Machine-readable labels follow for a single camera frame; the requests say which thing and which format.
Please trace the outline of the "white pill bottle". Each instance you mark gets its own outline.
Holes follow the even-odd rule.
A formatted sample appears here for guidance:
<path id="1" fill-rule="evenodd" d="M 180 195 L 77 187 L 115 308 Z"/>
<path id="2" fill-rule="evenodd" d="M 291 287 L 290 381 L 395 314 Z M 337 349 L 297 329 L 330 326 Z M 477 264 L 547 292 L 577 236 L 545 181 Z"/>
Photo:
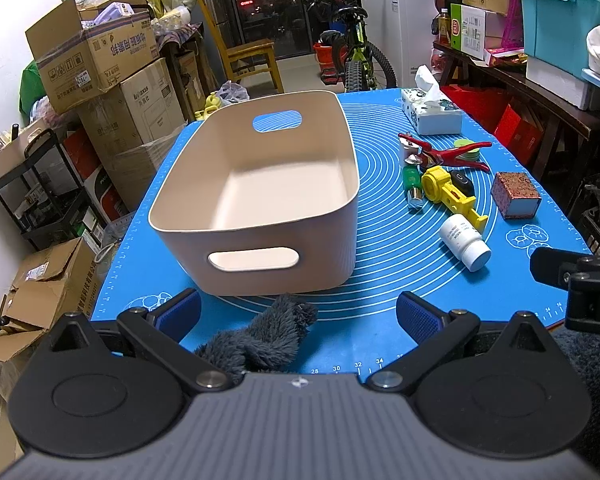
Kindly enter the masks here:
<path id="1" fill-rule="evenodd" d="M 462 214 L 453 214 L 447 218 L 440 226 L 439 235 L 453 256 L 469 272 L 479 271 L 491 258 L 491 249 L 482 235 Z"/>

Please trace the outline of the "red patterned gift box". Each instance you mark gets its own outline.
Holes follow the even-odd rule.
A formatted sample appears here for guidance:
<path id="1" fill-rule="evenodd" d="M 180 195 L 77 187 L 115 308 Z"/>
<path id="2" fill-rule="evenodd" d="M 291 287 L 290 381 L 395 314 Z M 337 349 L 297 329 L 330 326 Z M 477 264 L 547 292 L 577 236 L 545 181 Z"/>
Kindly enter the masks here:
<path id="1" fill-rule="evenodd" d="M 533 218 L 542 200 L 524 172 L 497 172 L 491 195 L 505 220 Z"/>

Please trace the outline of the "yellow plastic toy tool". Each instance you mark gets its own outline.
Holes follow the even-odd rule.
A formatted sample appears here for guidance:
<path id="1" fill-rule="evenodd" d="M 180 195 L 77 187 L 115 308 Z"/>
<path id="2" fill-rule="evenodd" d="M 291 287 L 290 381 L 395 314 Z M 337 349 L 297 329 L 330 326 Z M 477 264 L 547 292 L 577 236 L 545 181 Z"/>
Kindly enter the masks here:
<path id="1" fill-rule="evenodd" d="M 451 179 L 451 174 L 440 166 L 427 169 L 422 175 L 422 188 L 428 200 L 443 204 L 452 214 L 461 214 L 480 233 L 488 222 L 486 214 L 478 214 L 475 196 L 465 195 Z"/>

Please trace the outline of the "beige plastic storage bin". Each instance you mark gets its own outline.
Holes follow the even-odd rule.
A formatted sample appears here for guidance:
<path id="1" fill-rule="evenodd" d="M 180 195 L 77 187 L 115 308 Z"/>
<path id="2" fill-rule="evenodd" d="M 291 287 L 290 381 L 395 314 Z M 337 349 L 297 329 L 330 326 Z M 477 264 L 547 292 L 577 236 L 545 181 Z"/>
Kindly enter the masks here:
<path id="1" fill-rule="evenodd" d="M 360 175 L 329 91 L 230 105 L 185 143 L 148 222 L 204 292 L 331 289 L 355 266 Z"/>

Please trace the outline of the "red Ultraman action figure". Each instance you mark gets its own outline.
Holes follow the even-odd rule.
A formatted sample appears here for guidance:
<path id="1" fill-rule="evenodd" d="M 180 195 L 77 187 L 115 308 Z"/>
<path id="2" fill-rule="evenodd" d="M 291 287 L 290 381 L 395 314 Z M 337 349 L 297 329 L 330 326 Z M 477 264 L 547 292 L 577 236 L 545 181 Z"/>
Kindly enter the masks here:
<path id="1" fill-rule="evenodd" d="M 491 142 L 477 142 L 469 143 L 457 148 L 447 148 L 446 150 L 436 150 L 432 147 L 429 142 L 418 140 L 412 136 L 408 136 L 405 133 L 399 133 L 399 138 L 406 139 L 417 144 L 420 147 L 420 165 L 419 170 L 425 172 L 427 169 L 434 166 L 445 166 L 445 167 L 466 167 L 472 169 L 478 169 L 480 171 L 490 172 L 490 167 L 485 162 L 478 162 L 478 160 L 464 159 L 463 155 L 473 151 L 480 150 L 480 148 L 490 148 Z"/>

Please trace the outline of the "black earbuds case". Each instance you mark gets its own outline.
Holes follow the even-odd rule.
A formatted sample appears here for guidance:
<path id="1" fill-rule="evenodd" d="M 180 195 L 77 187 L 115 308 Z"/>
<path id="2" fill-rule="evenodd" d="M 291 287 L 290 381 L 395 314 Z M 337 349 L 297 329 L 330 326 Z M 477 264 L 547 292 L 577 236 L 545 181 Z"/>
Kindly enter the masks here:
<path id="1" fill-rule="evenodd" d="M 453 170 L 450 172 L 451 182 L 465 196 L 475 196 L 475 188 L 472 181 L 464 171 Z"/>

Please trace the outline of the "white USB charger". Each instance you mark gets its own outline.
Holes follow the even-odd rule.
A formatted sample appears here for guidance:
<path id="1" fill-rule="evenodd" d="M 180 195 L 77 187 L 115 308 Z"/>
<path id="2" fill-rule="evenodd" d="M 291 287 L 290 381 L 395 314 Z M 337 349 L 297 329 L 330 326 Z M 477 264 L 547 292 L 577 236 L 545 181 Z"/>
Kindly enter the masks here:
<path id="1" fill-rule="evenodd" d="M 420 153 L 420 147 L 406 139 L 400 138 L 400 148 L 401 148 L 401 160 L 402 162 L 406 162 L 410 156 L 418 156 Z"/>

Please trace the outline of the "torn cardboard box on floor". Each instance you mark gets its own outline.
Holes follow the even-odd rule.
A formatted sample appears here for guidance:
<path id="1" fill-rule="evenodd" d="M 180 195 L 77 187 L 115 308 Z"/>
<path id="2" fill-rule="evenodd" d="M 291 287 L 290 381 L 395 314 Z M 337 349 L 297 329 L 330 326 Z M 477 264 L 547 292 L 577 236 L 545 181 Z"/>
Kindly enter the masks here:
<path id="1" fill-rule="evenodd" d="M 91 316 L 102 280 L 82 238 L 22 260 L 0 305 L 0 395 L 7 400 L 36 346 L 66 313 Z"/>

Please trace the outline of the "grey fluffy cloth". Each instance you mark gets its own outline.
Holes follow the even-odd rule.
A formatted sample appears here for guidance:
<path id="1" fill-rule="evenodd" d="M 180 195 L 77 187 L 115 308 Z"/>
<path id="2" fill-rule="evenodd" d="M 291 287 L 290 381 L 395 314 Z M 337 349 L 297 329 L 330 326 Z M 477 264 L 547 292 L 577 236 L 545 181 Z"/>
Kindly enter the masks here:
<path id="1" fill-rule="evenodd" d="M 238 330 L 222 330 L 194 355 L 219 368 L 234 385 L 248 373 L 283 372 L 317 320 L 317 308 L 290 295 L 278 296 Z"/>

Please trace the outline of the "blue silicone baking mat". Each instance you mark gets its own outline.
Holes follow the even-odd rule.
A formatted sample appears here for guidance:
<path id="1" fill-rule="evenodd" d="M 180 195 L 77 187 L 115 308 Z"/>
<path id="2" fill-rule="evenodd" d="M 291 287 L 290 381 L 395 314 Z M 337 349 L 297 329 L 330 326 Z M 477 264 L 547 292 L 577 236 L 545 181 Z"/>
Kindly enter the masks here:
<path id="1" fill-rule="evenodd" d="M 466 308 L 483 321 L 508 321 L 532 311 L 545 326 L 562 322 L 567 293 L 534 281 L 532 252 L 555 247 L 588 252 L 577 229 L 542 186 L 532 219 L 506 221 L 491 196 L 493 174 L 470 175 L 477 210 L 489 217 L 483 239 L 492 256 L 470 273 L 438 237 L 448 216 L 426 203 L 421 214 L 407 209 L 399 174 L 398 133 L 412 133 L 398 89 L 338 96 L 354 141 L 361 188 L 358 249 L 354 272 L 340 288 L 314 292 L 304 301 L 318 309 L 317 321 L 291 365 L 301 374 L 356 373 L 366 376 L 402 356 L 414 341 L 396 322 L 396 298 L 411 290 L 438 308 Z M 159 307 L 182 290 L 196 287 L 148 224 L 149 208 L 166 173 L 200 122 L 186 127 L 166 156 L 110 266 L 92 315 L 114 320 L 123 310 Z M 219 330 L 246 325 L 265 310 L 268 297 L 216 298 L 200 293 L 201 316 L 182 340 L 195 349 Z"/>

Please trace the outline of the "dark wooden side table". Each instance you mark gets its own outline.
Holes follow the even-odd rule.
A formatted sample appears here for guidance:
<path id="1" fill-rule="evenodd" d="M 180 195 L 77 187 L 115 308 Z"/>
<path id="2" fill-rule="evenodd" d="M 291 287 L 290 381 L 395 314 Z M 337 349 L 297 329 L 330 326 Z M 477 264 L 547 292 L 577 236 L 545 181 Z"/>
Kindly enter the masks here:
<path id="1" fill-rule="evenodd" d="M 567 162 L 580 167 L 581 176 L 588 178 L 600 174 L 600 112 L 579 110 L 528 80 L 519 68 L 503 70 L 482 66 L 475 58 L 447 44 L 434 42 L 432 46 L 448 57 L 443 65 L 442 84 L 453 81 L 464 84 L 472 76 L 489 77 L 541 119 L 540 146 L 527 165 L 536 180 L 542 180 L 548 172 L 558 171 L 558 148 L 564 149 Z"/>

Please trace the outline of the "wrapped lower cardboard box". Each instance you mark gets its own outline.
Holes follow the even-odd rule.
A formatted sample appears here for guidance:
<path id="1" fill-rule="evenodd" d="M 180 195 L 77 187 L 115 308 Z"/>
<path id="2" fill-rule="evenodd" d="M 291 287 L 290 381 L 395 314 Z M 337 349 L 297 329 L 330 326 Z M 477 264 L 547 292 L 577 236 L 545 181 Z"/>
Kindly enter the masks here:
<path id="1" fill-rule="evenodd" d="M 137 210 L 166 155 L 185 124 L 167 136 L 112 156 L 105 164 L 114 187 L 129 211 Z"/>

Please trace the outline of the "black metal shelf rack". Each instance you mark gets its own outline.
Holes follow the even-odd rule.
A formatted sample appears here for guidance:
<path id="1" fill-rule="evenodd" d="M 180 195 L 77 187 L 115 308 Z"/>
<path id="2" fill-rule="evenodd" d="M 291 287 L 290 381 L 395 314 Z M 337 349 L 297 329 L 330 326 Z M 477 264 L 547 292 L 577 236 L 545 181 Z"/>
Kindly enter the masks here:
<path id="1" fill-rule="evenodd" d="M 0 151 L 0 203 L 35 250 L 83 236 L 97 248 L 105 218 L 47 126 L 23 131 Z"/>

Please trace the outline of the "floral tissue box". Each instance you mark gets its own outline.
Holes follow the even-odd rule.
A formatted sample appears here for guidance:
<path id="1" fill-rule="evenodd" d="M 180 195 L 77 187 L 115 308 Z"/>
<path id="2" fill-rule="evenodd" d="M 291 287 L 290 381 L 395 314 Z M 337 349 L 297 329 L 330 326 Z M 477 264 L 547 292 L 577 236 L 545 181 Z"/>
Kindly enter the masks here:
<path id="1" fill-rule="evenodd" d="M 419 136 L 460 134 L 462 111 L 440 89 L 426 65 L 416 70 L 415 87 L 401 90 L 402 110 Z"/>

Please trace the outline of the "large stacked cardboard box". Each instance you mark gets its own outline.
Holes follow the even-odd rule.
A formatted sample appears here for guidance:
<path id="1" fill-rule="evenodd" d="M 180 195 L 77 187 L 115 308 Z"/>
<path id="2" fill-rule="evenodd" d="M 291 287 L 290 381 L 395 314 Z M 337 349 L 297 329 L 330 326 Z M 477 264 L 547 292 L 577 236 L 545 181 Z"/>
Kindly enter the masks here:
<path id="1" fill-rule="evenodd" d="M 78 107 L 101 162 L 171 134 L 185 124 L 164 58 Z"/>

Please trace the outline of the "yellow jug on floor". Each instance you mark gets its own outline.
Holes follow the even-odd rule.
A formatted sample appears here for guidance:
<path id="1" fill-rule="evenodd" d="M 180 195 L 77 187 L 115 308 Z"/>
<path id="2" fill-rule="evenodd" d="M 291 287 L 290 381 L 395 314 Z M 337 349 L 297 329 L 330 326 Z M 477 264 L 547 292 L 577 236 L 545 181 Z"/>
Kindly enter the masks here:
<path id="1" fill-rule="evenodd" d="M 219 110 L 222 105 L 223 103 L 220 97 L 215 92 L 211 92 L 204 101 L 204 107 L 201 110 L 196 110 L 195 118 L 200 122 L 203 122 L 211 114 Z"/>

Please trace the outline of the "white plastic bag on floor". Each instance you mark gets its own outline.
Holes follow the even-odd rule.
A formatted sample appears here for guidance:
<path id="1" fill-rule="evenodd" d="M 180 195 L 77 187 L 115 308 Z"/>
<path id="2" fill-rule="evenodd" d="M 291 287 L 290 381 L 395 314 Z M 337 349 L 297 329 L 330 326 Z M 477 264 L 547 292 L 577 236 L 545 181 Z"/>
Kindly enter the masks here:
<path id="1" fill-rule="evenodd" d="M 215 95 L 220 99 L 222 106 L 229 106 L 250 100 L 247 89 L 231 80 L 225 81 L 219 90 L 215 92 Z"/>

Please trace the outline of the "teal plastic storage bin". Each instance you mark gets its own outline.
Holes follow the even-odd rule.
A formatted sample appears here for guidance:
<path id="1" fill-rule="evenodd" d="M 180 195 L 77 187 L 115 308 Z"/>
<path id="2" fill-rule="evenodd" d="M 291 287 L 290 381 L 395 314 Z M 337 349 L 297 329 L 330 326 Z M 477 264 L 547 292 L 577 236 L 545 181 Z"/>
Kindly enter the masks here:
<path id="1" fill-rule="evenodd" d="M 600 25 L 600 0 L 521 0 L 524 52 L 581 78 L 586 36 Z"/>

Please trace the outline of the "green white product box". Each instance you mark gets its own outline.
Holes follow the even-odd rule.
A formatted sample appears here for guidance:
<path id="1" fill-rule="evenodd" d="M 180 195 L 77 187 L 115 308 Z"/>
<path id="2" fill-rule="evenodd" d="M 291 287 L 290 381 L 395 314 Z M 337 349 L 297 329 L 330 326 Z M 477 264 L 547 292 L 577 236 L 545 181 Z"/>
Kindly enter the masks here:
<path id="1" fill-rule="evenodd" d="M 450 6 L 451 47 L 483 61 L 486 49 L 499 48 L 506 17 L 496 12 L 452 3 Z"/>

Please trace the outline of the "top open cardboard box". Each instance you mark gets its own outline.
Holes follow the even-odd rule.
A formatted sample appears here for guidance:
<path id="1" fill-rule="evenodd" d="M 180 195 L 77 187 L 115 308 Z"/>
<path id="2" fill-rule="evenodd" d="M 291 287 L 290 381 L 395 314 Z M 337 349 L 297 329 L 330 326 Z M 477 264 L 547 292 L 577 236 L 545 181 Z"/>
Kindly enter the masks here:
<path id="1" fill-rule="evenodd" d="M 146 0 L 107 0 L 84 11 L 67 0 L 26 36 L 57 113 L 101 96 L 158 58 Z"/>

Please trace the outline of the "wooden chair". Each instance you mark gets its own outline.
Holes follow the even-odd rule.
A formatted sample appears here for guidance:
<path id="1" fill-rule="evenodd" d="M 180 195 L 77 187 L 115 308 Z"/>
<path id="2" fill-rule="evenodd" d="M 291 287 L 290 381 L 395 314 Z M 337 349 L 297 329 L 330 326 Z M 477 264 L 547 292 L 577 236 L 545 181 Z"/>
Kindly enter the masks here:
<path id="1" fill-rule="evenodd" d="M 284 93 L 282 76 L 277 65 L 274 41 L 261 39 L 237 47 L 227 47 L 222 37 L 218 24 L 215 23 L 208 6 L 204 0 L 197 0 L 198 6 L 207 22 L 216 50 L 224 68 L 225 75 L 238 84 L 239 81 L 263 73 L 271 76 L 274 88 L 278 93 Z M 237 67 L 238 62 L 246 62 L 250 58 L 262 58 L 262 63 L 251 63 L 244 67 Z"/>

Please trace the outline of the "red bucket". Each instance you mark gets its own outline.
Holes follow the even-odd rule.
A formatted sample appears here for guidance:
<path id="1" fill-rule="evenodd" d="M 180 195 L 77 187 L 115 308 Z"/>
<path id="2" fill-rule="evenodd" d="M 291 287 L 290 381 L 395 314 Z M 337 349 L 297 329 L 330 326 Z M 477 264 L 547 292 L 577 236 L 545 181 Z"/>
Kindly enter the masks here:
<path id="1" fill-rule="evenodd" d="M 320 76 L 327 79 L 337 78 L 338 73 L 332 60 L 332 47 L 316 42 L 313 45 L 313 51 L 320 68 Z"/>

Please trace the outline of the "white refrigerator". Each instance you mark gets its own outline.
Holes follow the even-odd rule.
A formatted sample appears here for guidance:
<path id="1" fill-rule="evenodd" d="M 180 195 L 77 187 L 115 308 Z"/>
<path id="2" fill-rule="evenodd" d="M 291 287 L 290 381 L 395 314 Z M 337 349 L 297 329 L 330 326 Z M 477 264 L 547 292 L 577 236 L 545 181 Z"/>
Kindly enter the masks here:
<path id="1" fill-rule="evenodd" d="M 362 0 L 368 39 L 388 58 L 396 83 L 413 88 L 421 65 L 430 65 L 438 12 L 434 0 Z"/>

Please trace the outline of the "green black bicycle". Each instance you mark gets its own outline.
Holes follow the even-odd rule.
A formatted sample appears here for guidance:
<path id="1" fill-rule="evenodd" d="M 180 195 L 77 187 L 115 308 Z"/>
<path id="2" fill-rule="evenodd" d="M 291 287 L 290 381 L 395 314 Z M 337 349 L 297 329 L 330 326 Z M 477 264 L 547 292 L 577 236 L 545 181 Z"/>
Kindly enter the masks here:
<path id="1" fill-rule="evenodd" d="M 338 76 L 321 78 L 323 84 L 342 84 L 347 92 L 392 89 L 396 74 L 388 58 L 367 37 L 368 14 L 361 0 L 302 0 L 309 9 L 322 6 L 330 12 L 331 29 L 321 32 L 317 42 L 332 47 Z"/>

